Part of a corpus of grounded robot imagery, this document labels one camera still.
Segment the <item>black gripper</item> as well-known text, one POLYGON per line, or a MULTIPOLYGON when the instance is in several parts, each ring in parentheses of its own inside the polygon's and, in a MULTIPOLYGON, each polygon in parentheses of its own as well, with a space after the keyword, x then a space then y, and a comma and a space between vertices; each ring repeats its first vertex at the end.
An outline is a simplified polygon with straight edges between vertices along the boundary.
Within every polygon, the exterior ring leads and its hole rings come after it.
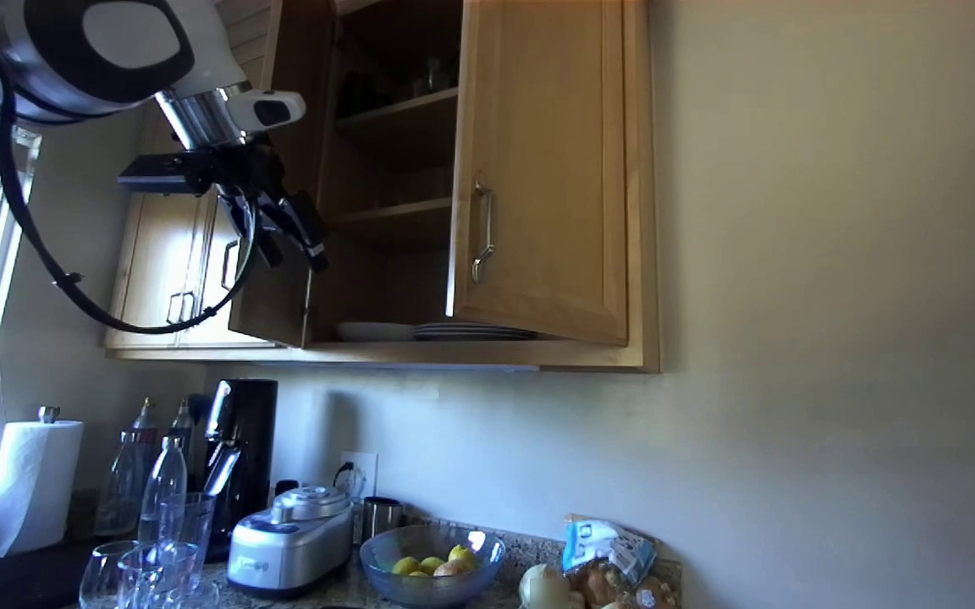
POLYGON ((330 268, 324 224, 310 197, 285 197, 285 166, 268 142, 208 144, 183 156, 199 189, 218 187, 238 227, 254 227, 254 248, 277 268, 277 227, 310 261, 312 270, 330 268))

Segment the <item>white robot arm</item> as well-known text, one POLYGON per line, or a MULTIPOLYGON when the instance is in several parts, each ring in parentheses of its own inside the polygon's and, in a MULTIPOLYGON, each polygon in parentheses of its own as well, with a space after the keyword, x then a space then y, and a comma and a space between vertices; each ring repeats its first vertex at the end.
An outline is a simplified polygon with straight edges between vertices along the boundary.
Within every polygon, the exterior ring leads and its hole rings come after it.
POLYGON ((180 151, 122 168, 135 192, 238 197, 323 270, 312 201, 285 189, 268 130, 306 119, 300 92, 254 86, 218 0, 0 0, 0 111, 71 126, 156 102, 180 151))

